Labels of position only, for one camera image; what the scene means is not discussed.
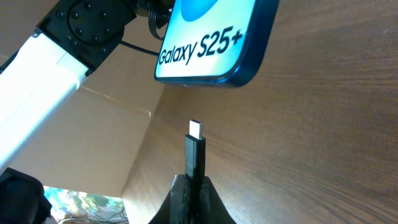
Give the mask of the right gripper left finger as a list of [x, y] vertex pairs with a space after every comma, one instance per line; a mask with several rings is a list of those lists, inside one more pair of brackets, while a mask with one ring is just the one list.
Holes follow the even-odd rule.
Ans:
[[172, 186], [149, 224], [190, 223], [190, 178], [187, 174], [176, 175]]

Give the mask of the blue Galaxy smartphone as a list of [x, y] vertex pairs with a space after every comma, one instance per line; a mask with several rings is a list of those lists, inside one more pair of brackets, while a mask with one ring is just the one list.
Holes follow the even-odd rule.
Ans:
[[154, 70], [156, 81], [238, 88], [263, 61], [279, 0], [177, 0]]

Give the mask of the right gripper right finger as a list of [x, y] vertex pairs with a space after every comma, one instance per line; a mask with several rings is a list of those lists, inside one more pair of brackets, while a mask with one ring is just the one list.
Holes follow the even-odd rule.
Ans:
[[236, 224], [209, 177], [203, 179], [199, 191], [198, 222], [201, 224]]

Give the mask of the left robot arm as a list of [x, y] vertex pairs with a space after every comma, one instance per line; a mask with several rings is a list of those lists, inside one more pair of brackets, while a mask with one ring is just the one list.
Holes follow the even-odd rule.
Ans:
[[10, 168], [28, 140], [147, 17], [155, 34], [173, 1], [60, 0], [1, 66], [1, 222], [48, 223], [51, 204], [36, 178]]

